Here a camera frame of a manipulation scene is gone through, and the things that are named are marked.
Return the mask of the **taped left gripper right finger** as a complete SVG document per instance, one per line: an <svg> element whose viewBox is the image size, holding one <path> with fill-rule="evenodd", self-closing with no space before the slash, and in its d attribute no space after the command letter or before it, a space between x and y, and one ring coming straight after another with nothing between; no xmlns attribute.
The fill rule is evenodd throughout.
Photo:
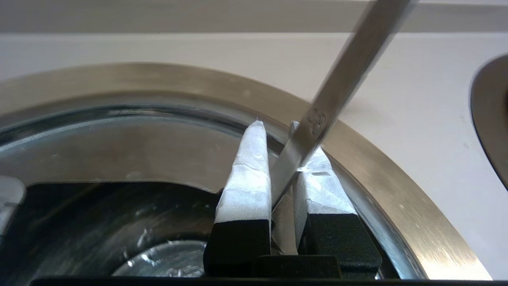
<svg viewBox="0 0 508 286"><path fill-rule="evenodd" d="M335 257L343 278L374 278L381 254L321 147L298 168L292 190L298 254Z"/></svg>

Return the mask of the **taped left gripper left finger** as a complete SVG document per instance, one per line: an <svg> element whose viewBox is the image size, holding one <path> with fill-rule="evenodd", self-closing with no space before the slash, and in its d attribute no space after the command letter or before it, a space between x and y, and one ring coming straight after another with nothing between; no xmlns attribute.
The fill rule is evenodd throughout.
<svg viewBox="0 0 508 286"><path fill-rule="evenodd" d="M265 125L245 130L221 193L203 256L210 277L249 277L271 253L271 179Z"/></svg>

